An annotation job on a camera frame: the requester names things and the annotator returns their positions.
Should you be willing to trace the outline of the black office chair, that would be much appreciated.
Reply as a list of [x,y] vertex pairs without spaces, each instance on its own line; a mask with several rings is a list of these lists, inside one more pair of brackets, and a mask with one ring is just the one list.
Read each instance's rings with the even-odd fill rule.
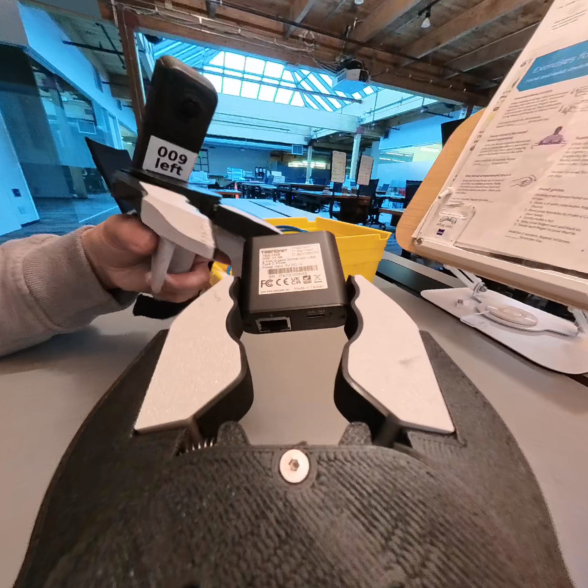
[[371,226],[376,224],[380,229],[385,230],[386,224],[379,221],[379,209],[382,208],[384,196],[377,195],[379,179],[371,179],[367,185],[359,185],[358,196],[365,197],[366,204],[359,208],[359,224]]

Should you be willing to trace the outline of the row of dark work tables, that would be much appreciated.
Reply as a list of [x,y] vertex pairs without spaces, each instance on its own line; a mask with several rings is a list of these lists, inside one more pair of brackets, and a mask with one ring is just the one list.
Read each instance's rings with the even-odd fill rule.
[[[342,189],[321,187],[318,185],[302,185],[295,183],[278,183],[268,185],[260,182],[236,182],[236,187],[245,198],[272,199],[285,205],[318,214],[326,212],[331,219],[359,224],[359,208],[365,205],[366,198],[358,196],[358,192],[343,192]],[[407,208],[409,200],[405,195],[385,195],[378,190],[377,195],[384,196],[381,215],[399,219]]]

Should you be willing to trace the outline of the printed instruction sheet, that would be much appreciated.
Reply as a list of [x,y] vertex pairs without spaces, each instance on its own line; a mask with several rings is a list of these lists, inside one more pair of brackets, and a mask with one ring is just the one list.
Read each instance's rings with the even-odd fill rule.
[[[587,274],[587,1],[553,2],[482,114],[449,187],[439,207],[476,207],[453,246]],[[422,239],[430,239],[436,211]]]

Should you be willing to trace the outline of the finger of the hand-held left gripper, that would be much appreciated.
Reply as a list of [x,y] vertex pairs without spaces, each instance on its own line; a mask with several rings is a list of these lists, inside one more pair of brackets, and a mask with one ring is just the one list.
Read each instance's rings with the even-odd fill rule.
[[243,250],[247,239],[282,234],[266,220],[223,204],[213,206],[212,228],[217,249],[229,258],[232,275],[236,277],[242,275]]

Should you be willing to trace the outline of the black network switch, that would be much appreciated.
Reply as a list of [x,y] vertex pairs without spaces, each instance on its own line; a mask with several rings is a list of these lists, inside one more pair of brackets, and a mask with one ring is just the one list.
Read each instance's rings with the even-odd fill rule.
[[343,326],[349,293],[335,236],[298,232],[248,239],[239,311],[250,334]]

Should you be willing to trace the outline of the white stand base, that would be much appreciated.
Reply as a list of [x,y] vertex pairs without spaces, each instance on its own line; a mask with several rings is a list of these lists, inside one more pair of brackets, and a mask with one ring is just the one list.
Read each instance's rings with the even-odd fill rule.
[[422,298],[534,364],[587,374],[587,311],[569,307],[574,320],[560,318],[488,289],[470,272],[445,269],[465,287],[423,290]]

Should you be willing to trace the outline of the black monitor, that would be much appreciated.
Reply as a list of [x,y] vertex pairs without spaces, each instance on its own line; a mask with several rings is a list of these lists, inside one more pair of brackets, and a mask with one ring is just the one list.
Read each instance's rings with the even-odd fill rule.
[[447,120],[440,125],[440,133],[442,138],[442,147],[445,147],[453,132],[460,127],[460,125],[471,116],[474,107],[468,105],[461,109],[459,115],[455,119]]

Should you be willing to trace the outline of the yellow plastic bin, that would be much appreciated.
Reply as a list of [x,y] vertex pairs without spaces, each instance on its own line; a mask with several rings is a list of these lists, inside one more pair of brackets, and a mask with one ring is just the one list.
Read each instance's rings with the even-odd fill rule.
[[278,217],[272,213],[265,218],[274,226],[293,226],[308,232],[328,231],[335,238],[345,277],[362,275],[373,282],[378,265],[391,233],[371,227],[349,224],[325,217]]

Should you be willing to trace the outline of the ceiling projector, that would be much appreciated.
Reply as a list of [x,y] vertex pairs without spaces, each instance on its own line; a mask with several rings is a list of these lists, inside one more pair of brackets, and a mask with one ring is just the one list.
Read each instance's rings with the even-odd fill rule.
[[342,69],[333,78],[333,92],[352,94],[364,89],[370,81],[370,74],[363,68]]

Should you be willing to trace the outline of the grey desk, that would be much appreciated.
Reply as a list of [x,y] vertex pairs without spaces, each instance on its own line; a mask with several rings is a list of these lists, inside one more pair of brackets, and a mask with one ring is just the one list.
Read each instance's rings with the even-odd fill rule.
[[[587,382],[504,349],[410,290],[374,279],[429,332],[511,430],[548,503],[577,587],[587,587]],[[76,334],[1,359],[1,587],[12,587],[32,526],[63,453],[103,393],[168,324],[106,315]],[[346,424],[332,383],[342,329],[316,335],[244,335],[254,407],[243,426],[254,443],[334,443]]]

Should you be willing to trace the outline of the wooden document stand board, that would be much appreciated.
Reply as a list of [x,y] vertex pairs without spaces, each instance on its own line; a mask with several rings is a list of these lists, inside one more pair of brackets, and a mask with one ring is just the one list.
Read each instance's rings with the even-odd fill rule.
[[450,187],[445,188],[446,182],[485,110],[468,118],[449,138],[398,224],[399,243],[404,249],[426,258],[586,311],[587,274],[573,275],[554,268],[541,268],[526,260],[468,251],[419,236],[430,213],[451,193]]

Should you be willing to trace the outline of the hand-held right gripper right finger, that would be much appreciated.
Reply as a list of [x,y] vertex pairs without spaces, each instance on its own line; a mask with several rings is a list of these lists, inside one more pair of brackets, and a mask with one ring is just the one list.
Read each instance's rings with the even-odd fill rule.
[[392,447],[410,432],[456,433],[428,351],[413,319],[361,275],[349,276],[348,338],[334,381],[334,404],[371,442]]

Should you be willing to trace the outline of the long white table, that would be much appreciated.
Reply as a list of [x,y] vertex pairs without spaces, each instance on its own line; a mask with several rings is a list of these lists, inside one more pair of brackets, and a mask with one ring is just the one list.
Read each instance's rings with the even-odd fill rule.
[[321,217],[321,215],[307,212],[302,209],[297,209],[285,205],[282,202],[274,202],[272,199],[238,198],[225,199],[224,202],[255,217],[261,217],[265,219],[275,219],[278,217],[304,217],[314,221],[316,218]]

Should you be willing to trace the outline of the person's left hand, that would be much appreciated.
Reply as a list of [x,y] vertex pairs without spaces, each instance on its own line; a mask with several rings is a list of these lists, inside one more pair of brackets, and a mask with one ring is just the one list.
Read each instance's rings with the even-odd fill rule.
[[155,292],[151,256],[159,239],[137,217],[114,215],[84,231],[81,240],[93,273],[113,296],[143,293],[157,300],[184,303],[210,288],[212,262],[195,256],[187,272],[166,275],[161,290]]

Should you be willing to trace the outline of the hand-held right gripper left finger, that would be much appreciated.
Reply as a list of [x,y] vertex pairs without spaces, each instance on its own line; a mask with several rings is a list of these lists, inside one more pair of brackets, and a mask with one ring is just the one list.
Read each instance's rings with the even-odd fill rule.
[[135,421],[137,433],[184,428],[194,443],[204,443],[252,407],[239,287],[237,277],[220,280],[173,321]]

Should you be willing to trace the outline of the wooden post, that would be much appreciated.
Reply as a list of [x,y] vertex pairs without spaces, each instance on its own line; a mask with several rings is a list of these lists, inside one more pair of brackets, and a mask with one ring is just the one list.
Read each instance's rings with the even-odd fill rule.
[[136,126],[141,130],[146,97],[135,36],[137,15],[120,2],[113,2],[112,5],[115,24],[121,38]]

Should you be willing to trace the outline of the small white label card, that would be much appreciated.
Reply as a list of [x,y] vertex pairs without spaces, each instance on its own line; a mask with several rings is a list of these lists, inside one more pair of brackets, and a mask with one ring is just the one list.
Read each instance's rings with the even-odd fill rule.
[[427,233],[430,239],[454,245],[476,213],[470,204],[451,204],[440,206],[433,214]]

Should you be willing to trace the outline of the person's left forearm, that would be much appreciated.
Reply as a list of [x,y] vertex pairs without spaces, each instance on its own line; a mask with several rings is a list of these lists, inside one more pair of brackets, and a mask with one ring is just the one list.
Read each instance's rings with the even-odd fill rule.
[[83,329],[135,301],[136,293],[100,283],[82,242],[90,229],[1,245],[1,356]]

